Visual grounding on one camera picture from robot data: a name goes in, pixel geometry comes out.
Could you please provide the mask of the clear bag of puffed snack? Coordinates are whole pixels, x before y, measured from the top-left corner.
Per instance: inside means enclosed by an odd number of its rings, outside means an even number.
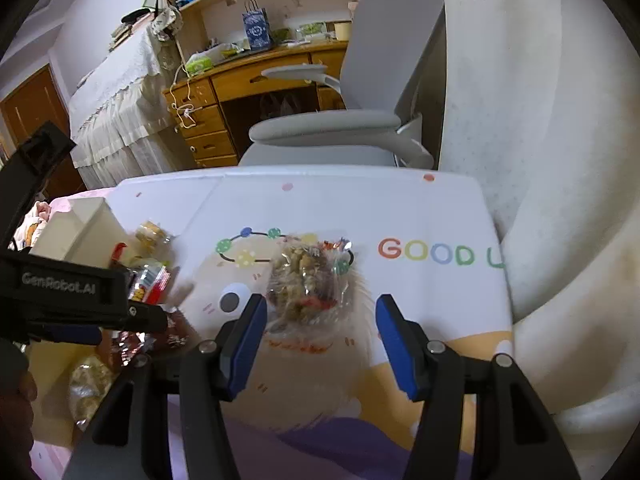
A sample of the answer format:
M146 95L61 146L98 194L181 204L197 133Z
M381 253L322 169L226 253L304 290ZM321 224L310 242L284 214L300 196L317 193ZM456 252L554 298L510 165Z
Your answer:
M111 389L116 374L93 354L81 359L70 373L68 407L75 425L85 430Z

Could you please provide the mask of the white plastic storage bin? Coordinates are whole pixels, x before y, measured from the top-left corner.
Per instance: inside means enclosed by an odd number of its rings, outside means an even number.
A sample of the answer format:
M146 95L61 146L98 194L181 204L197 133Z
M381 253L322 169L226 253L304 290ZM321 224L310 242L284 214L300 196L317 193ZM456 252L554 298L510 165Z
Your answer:
M31 255L106 269L115 248L129 235L102 197L78 198L67 212L51 217Z

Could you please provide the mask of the red white Lipo cookie packet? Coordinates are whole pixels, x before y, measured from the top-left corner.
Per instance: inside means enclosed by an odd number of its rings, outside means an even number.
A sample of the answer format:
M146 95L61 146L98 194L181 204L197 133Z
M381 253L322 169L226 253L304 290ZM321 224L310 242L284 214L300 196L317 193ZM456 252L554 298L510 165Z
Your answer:
M129 270L131 272L129 299L157 306L171 279L168 267L160 260L143 258L134 260Z

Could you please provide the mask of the clear bag of mixed nuts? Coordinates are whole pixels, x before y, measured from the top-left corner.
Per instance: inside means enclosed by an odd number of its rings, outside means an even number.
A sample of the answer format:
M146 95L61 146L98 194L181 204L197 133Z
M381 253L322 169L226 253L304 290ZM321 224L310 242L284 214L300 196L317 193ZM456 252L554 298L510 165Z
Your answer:
M346 238L311 243L288 237L271 259L268 332L310 336L343 322L349 314L349 271L354 260L352 242Z

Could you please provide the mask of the dark red snack packet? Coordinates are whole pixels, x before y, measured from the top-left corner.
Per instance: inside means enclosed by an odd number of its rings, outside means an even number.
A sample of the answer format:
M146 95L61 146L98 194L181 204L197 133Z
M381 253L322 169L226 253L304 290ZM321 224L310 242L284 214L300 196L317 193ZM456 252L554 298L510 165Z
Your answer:
M190 339L190 328L186 318L178 308L172 308L166 316L166 330L160 332L115 330L111 336L111 368L120 370L139 353L151 352L161 356L185 347Z

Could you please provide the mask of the small gold wrapped snack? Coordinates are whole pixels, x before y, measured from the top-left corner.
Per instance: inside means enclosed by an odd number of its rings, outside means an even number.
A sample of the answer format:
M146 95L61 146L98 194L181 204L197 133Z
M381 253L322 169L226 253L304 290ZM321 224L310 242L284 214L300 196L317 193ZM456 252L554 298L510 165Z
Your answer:
M134 232L134 237L149 255L161 252L171 242L171 235L152 221L142 222Z

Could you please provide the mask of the white lace covered furniture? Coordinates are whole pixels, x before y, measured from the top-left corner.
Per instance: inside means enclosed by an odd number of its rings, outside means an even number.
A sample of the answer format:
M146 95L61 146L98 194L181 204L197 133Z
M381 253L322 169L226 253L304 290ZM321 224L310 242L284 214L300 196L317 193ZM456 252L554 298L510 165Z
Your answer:
M70 157L86 188L195 167L164 96L179 66L175 43L148 25L85 76L68 112Z

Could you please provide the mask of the cartoon printed play mat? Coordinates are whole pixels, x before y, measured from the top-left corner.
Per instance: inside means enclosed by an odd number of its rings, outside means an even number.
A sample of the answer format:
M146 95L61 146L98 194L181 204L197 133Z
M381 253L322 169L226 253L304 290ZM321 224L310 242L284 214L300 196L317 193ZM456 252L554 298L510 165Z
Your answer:
M392 295L427 337L488 360L512 349L500 247L478 184L433 171L233 167L129 179L59 198L35 234L40 256L105 266L151 222L171 236L180 312L216 336L269 292L280 255L338 247L323 330L270 315L246 388L224 407L245 479L397 479L420 405L395 382L374 310Z

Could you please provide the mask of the wooden desk with drawers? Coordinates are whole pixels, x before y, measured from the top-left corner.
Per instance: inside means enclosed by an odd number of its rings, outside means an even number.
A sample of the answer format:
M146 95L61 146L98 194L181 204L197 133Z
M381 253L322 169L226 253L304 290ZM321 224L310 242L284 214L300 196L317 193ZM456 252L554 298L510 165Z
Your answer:
M194 165L237 165L252 144L248 130L263 120L342 108L342 98L327 86L310 80L269 79L262 72L317 63L338 77L346 49L346 42L337 40L277 47L225 62L191 79L180 75L164 90L164 98Z

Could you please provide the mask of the green tissue pack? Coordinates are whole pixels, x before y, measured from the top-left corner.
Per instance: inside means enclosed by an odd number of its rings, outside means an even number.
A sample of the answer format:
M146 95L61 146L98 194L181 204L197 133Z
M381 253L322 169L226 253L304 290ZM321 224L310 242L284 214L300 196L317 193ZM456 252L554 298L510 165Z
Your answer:
M198 76L214 67L212 59L204 52L194 53L184 63L184 70L189 77Z

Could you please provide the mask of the blue gift bag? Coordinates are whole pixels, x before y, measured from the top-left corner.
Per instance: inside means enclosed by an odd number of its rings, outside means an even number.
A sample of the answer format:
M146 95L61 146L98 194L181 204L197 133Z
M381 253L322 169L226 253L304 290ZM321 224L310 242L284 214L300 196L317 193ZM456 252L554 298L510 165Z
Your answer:
M271 29L266 9L257 0L245 0L242 14L248 46L252 51L269 50L273 46Z

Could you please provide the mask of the grey office chair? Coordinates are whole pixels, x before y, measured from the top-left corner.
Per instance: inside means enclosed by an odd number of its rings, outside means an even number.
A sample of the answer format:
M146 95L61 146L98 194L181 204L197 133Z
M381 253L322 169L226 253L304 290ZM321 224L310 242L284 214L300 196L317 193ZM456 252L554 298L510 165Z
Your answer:
M359 0L340 76L323 64L281 65L268 79L309 80L337 92L341 110L272 118L250 128L241 165L363 165L431 169L416 92L444 22L444 0Z

